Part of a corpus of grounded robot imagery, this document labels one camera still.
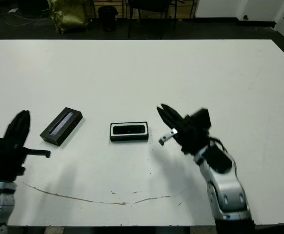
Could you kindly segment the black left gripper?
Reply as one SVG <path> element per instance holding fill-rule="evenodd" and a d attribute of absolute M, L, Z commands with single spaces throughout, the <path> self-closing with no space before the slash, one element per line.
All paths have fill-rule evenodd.
<path fill-rule="evenodd" d="M 19 145 L 25 144 L 30 131 L 30 119 L 30 112 L 22 110 L 7 127 L 8 140 L 0 138 L 0 181 L 14 182 L 18 176 L 22 176 L 25 171 L 22 165 L 28 155 L 46 158 L 51 156 L 48 150 L 28 149 Z"/>

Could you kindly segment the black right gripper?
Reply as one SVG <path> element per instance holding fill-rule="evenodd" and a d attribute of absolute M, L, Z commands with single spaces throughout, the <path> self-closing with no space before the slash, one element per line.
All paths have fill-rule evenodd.
<path fill-rule="evenodd" d="M 209 129 L 211 120 L 209 114 L 193 114 L 182 117 L 176 110 L 166 104 L 157 107 L 163 122 L 170 132 L 159 139 L 160 145 L 170 138 L 182 147 L 185 154 L 195 155 L 200 149 L 209 144 Z"/>

